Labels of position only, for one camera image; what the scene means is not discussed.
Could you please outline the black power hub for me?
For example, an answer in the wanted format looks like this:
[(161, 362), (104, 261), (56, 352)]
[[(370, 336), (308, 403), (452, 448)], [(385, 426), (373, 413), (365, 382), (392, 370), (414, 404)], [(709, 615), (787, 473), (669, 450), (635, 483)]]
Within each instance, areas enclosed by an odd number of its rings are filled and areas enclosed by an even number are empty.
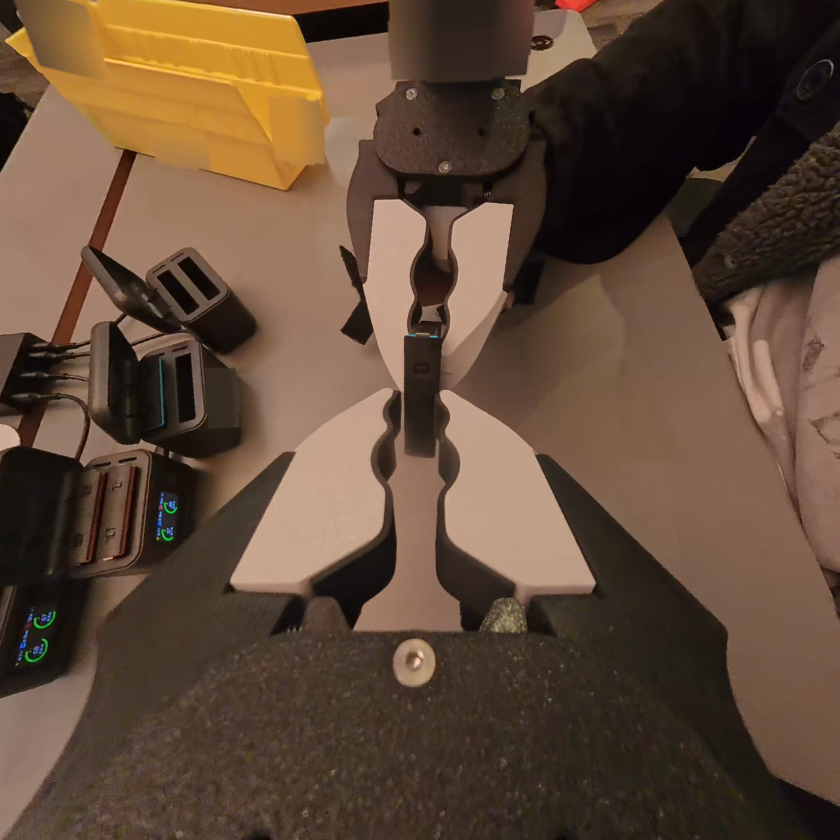
[(1, 336), (1, 418), (20, 414), (13, 395), (21, 392), (22, 373), (35, 372), (38, 362), (29, 358), (31, 348), (42, 339), (31, 332)]

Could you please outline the yellow plastic bin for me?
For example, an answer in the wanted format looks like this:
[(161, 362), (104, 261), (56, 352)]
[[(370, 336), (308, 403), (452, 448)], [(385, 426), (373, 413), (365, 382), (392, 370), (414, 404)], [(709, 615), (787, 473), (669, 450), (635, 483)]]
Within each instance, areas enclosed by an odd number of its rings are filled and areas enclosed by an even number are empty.
[(329, 113), (298, 21), (170, 1), (14, 2), (7, 43), (115, 148), (287, 190)]

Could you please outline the person's torso clothing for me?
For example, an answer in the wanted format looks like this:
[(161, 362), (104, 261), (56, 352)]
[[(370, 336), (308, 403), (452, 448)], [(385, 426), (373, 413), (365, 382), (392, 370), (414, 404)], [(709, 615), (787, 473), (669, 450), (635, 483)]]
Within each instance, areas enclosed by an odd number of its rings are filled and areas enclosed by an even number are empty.
[(692, 270), (838, 612), (839, 124)]

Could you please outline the black battery blue stripe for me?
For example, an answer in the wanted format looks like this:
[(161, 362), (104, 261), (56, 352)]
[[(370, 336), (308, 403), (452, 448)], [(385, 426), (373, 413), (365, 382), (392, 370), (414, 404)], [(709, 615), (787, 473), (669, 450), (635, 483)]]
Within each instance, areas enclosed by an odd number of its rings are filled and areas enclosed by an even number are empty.
[(404, 338), (403, 428), (407, 455), (436, 455), (436, 404), (442, 373), (441, 322), (421, 321)]
[(153, 432), (165, 425), (165, 365), (162, 356), (140, 361), (143, 430)]

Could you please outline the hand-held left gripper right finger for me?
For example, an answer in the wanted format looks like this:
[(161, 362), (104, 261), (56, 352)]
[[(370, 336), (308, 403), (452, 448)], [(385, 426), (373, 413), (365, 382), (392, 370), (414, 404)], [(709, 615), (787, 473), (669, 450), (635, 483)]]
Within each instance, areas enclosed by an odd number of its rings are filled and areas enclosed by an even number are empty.
[(437, 580), (461, 627), (493, 604), (591, 595), (595, 577), (537, 453), (509, 426), (451, 391), (439, 395)]

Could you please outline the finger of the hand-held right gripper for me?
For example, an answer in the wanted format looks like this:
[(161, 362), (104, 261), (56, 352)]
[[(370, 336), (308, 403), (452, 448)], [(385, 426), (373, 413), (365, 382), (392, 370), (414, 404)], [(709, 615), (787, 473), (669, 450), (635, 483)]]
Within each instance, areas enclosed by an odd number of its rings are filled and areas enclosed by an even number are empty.
[(445, 302), (441, 391), (464, 379), (487, 343), (507, 297), (504, 289), (513, 205), (483, 203), (457, 216), (449, 231), (455, 280)]
[(395, 388), (404, 389), (404, 339), (416, 306), (413, 273), (428, 240), (427, 220), (399, 198), (374, 202), (364, 294), (374, 337)]

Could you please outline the black charger case red batteries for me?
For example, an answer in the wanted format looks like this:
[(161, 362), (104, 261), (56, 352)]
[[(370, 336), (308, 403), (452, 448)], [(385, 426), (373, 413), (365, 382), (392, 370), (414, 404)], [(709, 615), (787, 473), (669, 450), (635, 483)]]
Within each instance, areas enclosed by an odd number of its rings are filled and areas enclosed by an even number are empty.
[(136, 448), (87, 465), (36, 448), (1, 459), (1, 584), (146, 574), (192, 533), (197, 471)]

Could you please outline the empty black charger case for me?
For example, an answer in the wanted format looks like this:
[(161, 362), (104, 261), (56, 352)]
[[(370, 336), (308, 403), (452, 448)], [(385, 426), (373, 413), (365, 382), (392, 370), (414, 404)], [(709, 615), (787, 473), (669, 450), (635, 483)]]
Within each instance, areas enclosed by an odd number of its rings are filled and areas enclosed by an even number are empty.
[(89, 245), (80, 257), (121, 314), (159, 333), (186, 331), (217, 354), (256, 334), (254, 315), (194, 248), (181, 248), (144, 276)]

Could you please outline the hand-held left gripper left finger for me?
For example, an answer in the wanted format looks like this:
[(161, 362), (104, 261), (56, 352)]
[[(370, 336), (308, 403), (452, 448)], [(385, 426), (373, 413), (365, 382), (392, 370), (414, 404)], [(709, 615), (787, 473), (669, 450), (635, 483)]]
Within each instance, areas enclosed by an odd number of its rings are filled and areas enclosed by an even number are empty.
[(237, 592), (332, 598), (354, 627), (392, 581), (400, 393), (390, 388), (321, 425), (293, 453), (229, 580)]

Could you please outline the black charger case blue battery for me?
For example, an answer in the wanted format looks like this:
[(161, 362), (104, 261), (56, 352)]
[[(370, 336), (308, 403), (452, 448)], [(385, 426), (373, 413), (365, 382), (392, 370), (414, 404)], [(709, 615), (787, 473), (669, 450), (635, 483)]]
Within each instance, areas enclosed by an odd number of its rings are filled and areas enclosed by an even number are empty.
[[(121, 445), (146, 443), (188, 459), (205, 459), (238, 446), (241, 436), (239, 381), (234, 369), (194, 338), (139, 357), (114, 322), (91, 330), (88, 409), (102, 432)], [(165, 425), (143, 430), (140, 361), (162, 356)]]

